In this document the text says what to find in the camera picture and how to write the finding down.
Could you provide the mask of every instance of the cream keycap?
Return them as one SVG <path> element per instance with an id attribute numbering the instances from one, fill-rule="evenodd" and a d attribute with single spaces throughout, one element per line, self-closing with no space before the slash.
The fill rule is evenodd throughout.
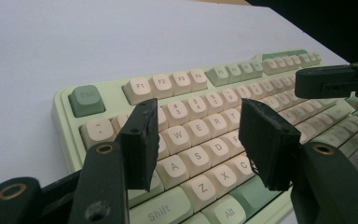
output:
<path id="1" fill-rule="evenodd" d="M 198 175 L 209 168 L 211 168 L 211 160 L 208 153 L 200 147 L 191 147 L 178 154 L 182 161 L 185 163 L 190 177 Z"/>
<path id="2" fill-rule="evenodd" d="M 191 91 L 207 89 L 207 77 L 201 69 L 192 69 L 188 72 L 191 81 Z"/>
<path id="3" fill-rule="evenodd" d="M 91 119 L 80 131 L 87 149 L 101 142 L 113 142 L 116 138 L 109 119 Z"/>
<path id="4" fill-rule="evenodd" d="M 208 115 L 208 110 L 205 102 L 199 96 L 193 96 L 184 100 L 190 120 L 202 119 Z"/>
<path id="5" fill-rule="evenodd" d="M 149 84 L 154 97 L 158 99 L 172 97 L 172 83 L 167 75 L 154 75 L 149 78 Z"/>
<path id="6" fill-rule="evenodd" d="M 237 177 L 225 164 L 220 164 L 204 173 L 216 188 L 217 198 L 222 197 L 237 187 Z"/>
<path id="7" fill-rule="evenodd" d="M 187 134 L 190 136 L 191 146 L 211 139 L 211 133 L 206 123 L 202 119 L 194 119 L 183 125 Z"/>
<path id="8" fill-rule="evenodd" d="M 216 200 L 214 185 L 205 175 L 198 175 L 181 184 L 180 187 L 190 200 L 194 213 Z"/>
<path id="9" fill-rule="evenodd" d="M 161 132 L 170 154 L 176 154 L 191 147 L 190 137 L 183 126 L 174 126 Z"/>
<path id="10" fill-rule="evenodd" d="M 156 170 L 165 189 L 171 189 L 190 177 L 185 164 L 178 155 L 158 161 Z"/>
<path id="11" fill-rule="evenodd" d="M 153 98 L 153 92 L 145 77 L 133 77 L 123 86 L 123 91 L 130 105 Z"/>
<path id="12" fill-rule="evenodd" d="M 174 72 L 170 75 L 173 96 L 191 92 L 191 81 L 186 72 Z"/>

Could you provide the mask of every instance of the green keycap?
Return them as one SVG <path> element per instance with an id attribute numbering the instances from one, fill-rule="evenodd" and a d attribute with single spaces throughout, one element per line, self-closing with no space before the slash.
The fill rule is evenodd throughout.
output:
<path id="1" fill-rule="evenodd" d="M 209 222 L 208 218 L 202 213 L 197 213 L 188 220 L 182 222 L 182 224 L 211 224 L 211 222 Z"/>
<path id="2" fill-rule="evenodd" d="M 103 99 L 95 86 L 76 87 L 69 100 L 77 118 L 104 112 Z"/>
<path id="3" fill-rule="evenodd" d="M 235 224 L 246 220 L 246 213 L 241 205 L 229 194 L 202 210 L 208 220 L 214 223 Z"/>
<path id="4" fill-rule="evenodd" d="M 280 192 L 269 191 L 264 187 L 260 177 L 255 176 L 232 190 L 229 194 L 242 205 L 243 209 L 245 209 L 246 216 L 251 217 L 255 212 L 280 194 Z"/>
<path id="5" fill-rule="evenodd" d="M 225 67 L 215 67 L 205 73 L 208 79 L 212 82 L 215 87 L 223 86 L 228 84 L 228 72 Z"/>
<path id="6" fill-rule="evenodd" d="M 130 223 L 179 223 L 193 215 L 185 192 L 176 187 L 132 208 Z"/>

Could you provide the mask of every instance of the a key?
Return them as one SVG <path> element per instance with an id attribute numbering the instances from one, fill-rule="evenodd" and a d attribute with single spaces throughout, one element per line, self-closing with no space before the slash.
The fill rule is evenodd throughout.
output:
<path id="1" fill-rule="evenodd" d="M 215 87 L 228 84 L 229 75 L 224 66 L 215 67 L 206 72 L 205 75 L 209 78 Z"/>
<path id="2" fill-rule="evenodd" d="M 220 114 L 226 120 L 228 132 L 231 132 L 233 130 L 240 128 L 241 114 L 237 109 L 231 108 L 231 109 L 222 111 Z"/>
<path id="3" fill-rule="evenodd" d="M 215 138 L 223 133 L 227 133 L 227 123 L 226 120 L 220 114 L 212 114 L 202 119 L 205 121 L 206 125 L 209 128 L 211 137 Z"/>
<path id="4" fill-rule="evenodd" d="M 232 89 L 224 89 L 220 91 L 220 95 L 224 102 L 224 110 L 238 106 L 240 103 L 240 98 L 238 98 L 237 94 Z"/>
<path id="5" fill-rule="evenodd" d="M 170 75 L 173 96 L 191 92 L 191 81 L 186 72 L 174 72 Z"/>
<path id="6" fill-rule="evenodd" d="M 193 96 L 184 100 L 190 120 L 202 119 L 208 115 L 208 110 L 205 102 L 199 96 Z"/>
<path id="7" fill-rule="evenodd" d="M 232 131 L 230 133 L 225 133 L 219 137 L 226 143 L 229 150 L 229 157 L 234 157 L 243 151 L 245 148 L 242 146 L 240 139 L 238 138 L 238 132 Z"/>
<path id="8" fill-rule="evenodd" d="M 149 79 L 149 84 L 154 97 L 158 99 L 172 97 L 172 83 L 167 75 L 160 74 L 152 76 Z"/>
<path id="9" fill-rule="evenodd" d="M 180 188 L 168 190 L 130 210 L 131 224 L 179 223 L 193 215 L 191 203 Z"/>
<path id="10" fill-rule="evenodd" d="M 194 213 L 216 200 L 214 185 L 205 175 L 198 175 L 181 184 L 180 187 L 190 200 Z"/>
<path id="11" fill-rule="evenodd" d="M 186 106 L 181 101 L 172 101 L 162 107 L 168 121 L 168 127 L 188 122 Z"/>
<path id="12" fill-rule="evenodd" d="M 237 187 L 237 177 L 234 172 L 225 164 L 217 165 L 204 173 L 216 188 L 217 198 L 222 197 L 229 191 Z"/>
<path id="13" fill-rule="evenodd" d="M 161 132 L 170 154 L 176 154 L 191 147 L 190 137 L 183 126 L 174 126 Z"/>
<path id="14" fill-rule="evenodd" d="M 186 165 L 190 177 L 199 175 L 200 173 L 211 168 L 211 160 L 205 150 L 200 147 L 191 147 L 178 154 Z"/>
<path id="15" fill-rule="evenodd" d="M 208 92 L 204 96 L 201 97 L 208 110 L 208 115 L 212 115 L 215 113 L 219 113 L 224 109 L 223 99 L 220 97 L 217 92 Z"/>
<path id="16" fill-rule="evenodd" d="M 191 91 L 202 91 L 207 89 L 207 77 L 201 69 L 192 69 L 188 73 L 191 80 Z"/>
<path id="17" fill-rule="evenodd" d="M 249 159 L 244 155 L 238 155 L 228 160 L 225 162 L 225 165 L 227 165 L 232 170 L 232 172 L 234 172 L 238 179 L 238 185 L 242 184 L 255 175 L 252 171 Z"/>
<path id="18" fill-rule="evenodd" d="M 229 159 L 229 150 L 225 142 L 220 138 L 214 138 L 200 145 L 211 160 L 211 165 L 215 166 Z"/>
<path id="19" fill-rule="evenodd" d="M 211 220 L 211 223 L 244 223 L 246 220 L 246 213 L 242 206 L 230 195 L 206 207 L 202 210 L 202 214 Z"/>
<path id="20" fill-rule="evenodd" d="M 202 119 L 194 119 L 183 125 L 187 134 L 190 136 L 191 146 L 211 139 L 211 133 L 206 123 Z"/>
<path id="21" fill-rule="evenodd" d="M 119 114 L 116 117 L 114 117 L 111 121 L 113 129 L 115 130 L 115 133 L 119 133 L 120 130 L 124 127 L 124 124 L 126 124 L 127 119 L 129 118 L 131 112 Z"/>
<path id="22" fill-rule="evenodd" d="M 158 161 L 156 170 L 165 189 L 171 189 L 189 179 L 188 170 L 178 155 Z"/>
<path id="23" fill-rule="evenodd" d="M 152 89 L 145 77 L 133 77 L 123 86 L 123 91 L 130 105 L 137 105 L 153 98 Z"/>
<path id="24" fill-rule="evenodd" d="M 228 83 L 236 83 L 241 81 L 242 71 L 236 64 L 226 66 L 228 72 Z"/>
<path id="25" fill-rule="evenodd" d="M 116 138 L 109 119 L 91 119 L 81 127 L 81 133 L 87 148 L 105 141 L 113 142 Z"/>

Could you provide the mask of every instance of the light green keycap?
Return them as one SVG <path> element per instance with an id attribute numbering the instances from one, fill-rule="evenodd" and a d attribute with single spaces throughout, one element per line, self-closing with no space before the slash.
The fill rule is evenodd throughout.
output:
<path id="1" fill-rule="evenodd" d="M 132 208 L 130 223 L 179 223 L 191 215 L 193 208 L 190 201 L 183 190 L 176 187 Z"/>
<path id="2" fill-rule="evenodd" d="M 77 118 L 104 112 L 103 99 L 95 86 L 76 87 L 69 100 Z"/>
<path id="3" fill-rule="evenodd" d="M 246 220 L 242 206 L 231 195 L 226 195 L 202 210 L 208 220 L 214 223 L 235 224 Z"/>
<path id="4" fill-rule="evenodd" d="M 242 205 L 247 217 L 251 217 L 279 193 L 279 191 L 266 189 L 260 177 L 255 176 L 232 190 L 229 194 Z"/>
<path id="5" fill-rule="evenodd" d="M 228 71 L 228 83 L 236 83 L 241 81 L 242 71 L 236 64 L 226 66 Z"/>
<path id="6" fill-rule="evenodd" d="M 211 222 L 209 222 L 208 218 L 202 213 L 197 213 L 188 220 L 182 222 L 182 224 L 211 224 Z"/>
<path id="7" fill-rule="evenodd" d="M 224 66 L 215 67 L 205 73 L 215 87 L 228 84 L 228 72 Z"/>
<path id="8" fill-rule="evenodd" d="M 162 193 L 163 191 L 164 191 L 164 186 L 162 186 L 161 180 L 159 179 L 157 172 L 154 171 L 149 192 L 145 191 L 144 189 L 128 190 L 130 208 L 150 198 L 153 198 L 154 196 Z"/>

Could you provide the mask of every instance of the keycap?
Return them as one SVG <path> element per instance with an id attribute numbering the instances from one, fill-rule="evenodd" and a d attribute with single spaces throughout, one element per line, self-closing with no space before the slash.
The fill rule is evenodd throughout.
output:
<path id="1" fill-rule="evenodd" d="M 214 185 L 205 175 L 198 175 L 181 184 L 180 187 L 190 200 L 194 213 L 216 200 Z"/>
<path id="2" fill-rule="evenodd" d="M 208 126 L 211 137 L 215 138 L 228 130 L 226 120 L 220 114 L 212 114 L 202 119 Z"/>
<path id="3" fill-rule="evenodd" d="M 109 119 L 92 119 L 81 127 L 81 133 L 87 148 L 101 142 L 113 142 L 116 138 Z"/>
<path id="4" fill-rule="evenodd" d="M 228 72 L 228 83 L 236 83 L 241 81 L 242 71 L 235 63 L 227 65 L 226 69 Z"/>
<path id="5" fill-rule="evenodd" d="M 246 213 L 241 205 L 230 195 L 226 195 L 204 210 L 211 223 L 241 224 L 246 220 Z"/>
<path id="6" fill-rule="evenodd" d="M 183 125 L 190 137 L 191 146 L 199 145 L 211 139 L 211 133 L 202 119 L 194 119 Z"/>
<path id="7" fill-rule="evenodd" d="M 178 155 L 173 155 L 157 162 L 156 170 L 165 189 L 189 179 L 188 170 Z"/>
<path id="8" fill-rule="evenodd" d="M 233 130 L 240 128 L 241 114 L 237 109 L 230 108 L 230 109 L 222 111 L 220 114 L 226 120 L 228 132 L 231 132 Z"/>
<path id="9" fill-rule="evenodd" d="M 123 91 L 130 105 L 137 105 L 153 98 L 152 89 L 145 77 L 134 77 L 123 86 Z"/>
<path id="10" fill-rule="evenodd" d="M 174 126 L 164 130 L 161 136 L 171 155 L 191 147 L 190 137 L 183 126 Z"/>
<path id="11" fill-rule="evenodd" d="M 225 165 L 234 172 L 237 177 L 237 185 L 242 184 L 255 175 L 252 171 L 251 163 L 245 155 L 238 155 L 225 162 Z"/>
<path id="12" fill-rule="evenodd" d="M 273 75 L 279 72 L 278 65 L 273 59 L 266 59 L 261 62 L 261 65 L 263 65 L 263 70 L 266 75 Z"/>
<path id="13" fill-rule="evenodd" d="M 193 215 L 191 203 L 180 187 L 130 209 L 130 223 L 179 223 Z"/>
<path id="14" fill-rule="evenodd" d="M 205 172 L 204 175 L 213 183 L 216 189 L 217 198 L 222 197 L 237 187 L 237 177 L 225 164 L 217 165 L 211 170 Z"/>
<path id="15" fill-rule="evenodd" d="M 126 124 L 130 114 L 131 112 L 119 114 L 112 119 L 111 123 L 116 133 L 119 133 L 120 130 L 124 127 L 124 124 Z"/>
<path id="16" fill-rule="evenodd" d="M 167 75 L 154 75 L 149 79 L 149 84 L 154 97 L 158 99 L 172 97 L 172 83 Z"/>
<path id="17" fill-rule="evenodd" d="M 212 166 L 229 159 L 229 149 L 220 138 L 214 138 L 200 146 L 208 153 Z"/>
<path id="18" fill-rule="evenodd" d="M 168 121 L 168 127 L 188 122 L 188 113 L 185 104 L 181 101 L 172 101 L 162 107 Z"/>
<path id="19" fill-rule="evenodd" d="M 229 193 L 240 203 L 247 217 L 254 215 L 278 194 L 280 194 L 279 191 L 266 189 L 258 176 L 251 178 Z"/>
<path id="20" fill-rule="evenodd" d="M 188 76 L 191 81 L 191 91 L 202 91 L 207 89 L 207 77 L 201 69 L 191 69 Z"/>
<path id="21" fill-rule="evenodd" d="M 223 99 L 217 92 L 208 92 L 201 97 L 207 106 L 208 115 L 216 114 L 224 109 Z"/>
<path id="22" fill-rule="evenodd" d="M 183 101 L 190 120 L 202 119 L 207 116 L 208 110 L 205 102 L 199 96 L 193 96 Z"/>
<path id="23" fill-rule="evenodd" d="M 255 78 L 255 72 L 250 63 L 240 63 L 239 67 L 242 71 L 241 81 Z"/>
<path id="24" fill-rule="evenodd" d="M 103 99 L 95 86 L 76 87 L 69 96 L 72 111 L 77 118 L 104 112 Z"/>
<path id="25" fill-rule="evenodd" d="M 229 156 L 234 157 L 240 153 L 242 153 L 245 148 L 242 146 L 240 139 L 238 138 L 238 132 L 232 131 L 229 133 L 225 133 L 219 137 L 226 143 L 229 149 Z"/>
<path id="26" fill-rule="evenodd" d="M 200 146 L 191 147 L 180 152 L 178 155 L 186 165 L 190 177 L 211 168 L 211 160 L 205 150 Z"/>
<path id="27" fill-rule="evenodd" d="M 229 76 L 224 66 L 217 66 L 205 73 L 215 87 L 228 84 Z"/>
<path id="28" fill-rule="evenodd" d="M 230 108 L 233 108 L 235 106 L 238 106 L 240 103 L 240 98 L 238 98 L 237 94 L 232 89 L 224 89 L 221 90 L 220 96 L 223 100 L 224 108 L 223 110 L 227 110 Z"/>
<path id="29" fill-rule="evenodd" d="M 170 75 L 173 96 L 191 92 L 191 81 L 186 72 L 174 72 Z"/>

